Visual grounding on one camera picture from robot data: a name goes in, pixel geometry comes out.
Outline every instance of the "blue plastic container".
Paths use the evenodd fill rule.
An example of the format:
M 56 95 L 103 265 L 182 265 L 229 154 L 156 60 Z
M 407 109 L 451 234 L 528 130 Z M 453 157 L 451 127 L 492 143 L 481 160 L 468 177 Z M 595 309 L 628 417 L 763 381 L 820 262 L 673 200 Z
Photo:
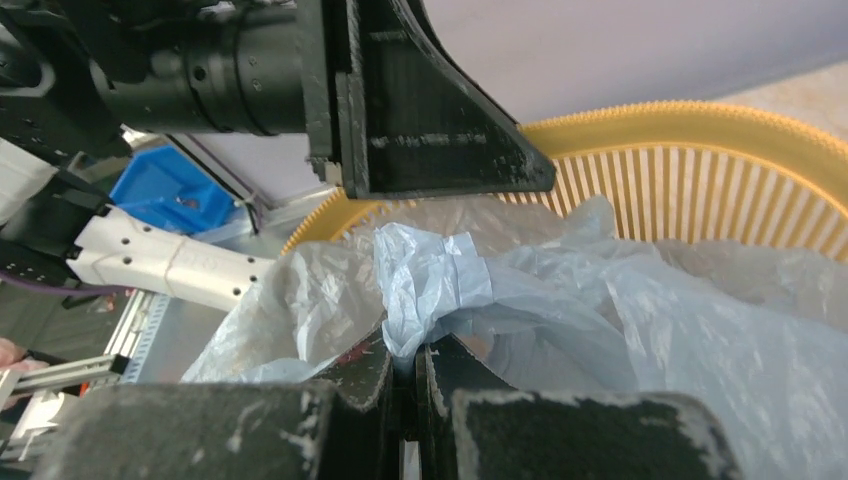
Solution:
M 143 222 L 186 234 L 221 226 L 234 208 L 221 187 L 170 146 L 136 155 L 112 200 Z

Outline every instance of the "black cylinder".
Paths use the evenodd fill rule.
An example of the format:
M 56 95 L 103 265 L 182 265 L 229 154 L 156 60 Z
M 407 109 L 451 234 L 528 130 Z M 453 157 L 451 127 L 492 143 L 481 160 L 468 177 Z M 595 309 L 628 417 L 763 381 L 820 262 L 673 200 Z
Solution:
M 151 56 L 139 84 L 92 77 L 109 109 L 140 131 L 306 131 L 294 7 L 270 5 L 199 20 L 187 39 Z

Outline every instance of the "robotic arm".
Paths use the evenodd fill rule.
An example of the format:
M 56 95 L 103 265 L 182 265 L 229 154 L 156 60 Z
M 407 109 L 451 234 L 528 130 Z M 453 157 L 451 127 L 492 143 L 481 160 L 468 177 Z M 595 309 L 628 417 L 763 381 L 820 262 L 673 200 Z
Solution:
M 155 133 L 306 133 L 348 197 L 549 190 L 420 0 L 0 0 L 0 268 L 229 309 L 270 261 L 153 229 L 61 169 Z

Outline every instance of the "plastic basket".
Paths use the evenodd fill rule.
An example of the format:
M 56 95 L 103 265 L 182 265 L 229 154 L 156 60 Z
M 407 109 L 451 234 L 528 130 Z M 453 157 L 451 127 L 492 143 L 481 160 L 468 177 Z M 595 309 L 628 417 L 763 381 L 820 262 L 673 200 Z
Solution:
M 524 125 L 558 167 L 553 191 L 505 194 L 566 215 L 605 195 L 618 235 L 653 241 L 735 239 L 848 259 L 848 144 L 801 122 L 704 102 L 616 107 Z M 337 191 L 284 252 L 337 241 L 392 204 Z
M 233 211 L 230 196 L 170 146 L 138 154 L 111 197 L 143 222 L 186 234 L 219 227 Z

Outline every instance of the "purple cable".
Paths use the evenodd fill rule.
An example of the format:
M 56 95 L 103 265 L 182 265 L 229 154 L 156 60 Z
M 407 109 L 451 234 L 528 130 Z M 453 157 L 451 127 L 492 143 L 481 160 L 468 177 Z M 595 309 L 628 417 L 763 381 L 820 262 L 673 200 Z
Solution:
M 37 283 L 15 278 L 3 270 L 0 270 L 0 280 L 9 283 L 10 285 L 21 287 L 36 293 L 46 293 L 48 295 L 64 295 L 66 297 L 90 297 L 95 295 L 110 295 L 112 293 L 120 292 L 121 290 L 126 289 L 126 287 L 116 287 L 114 285 L 85 288 L 51 287 L 48 285 L 39 285 Z

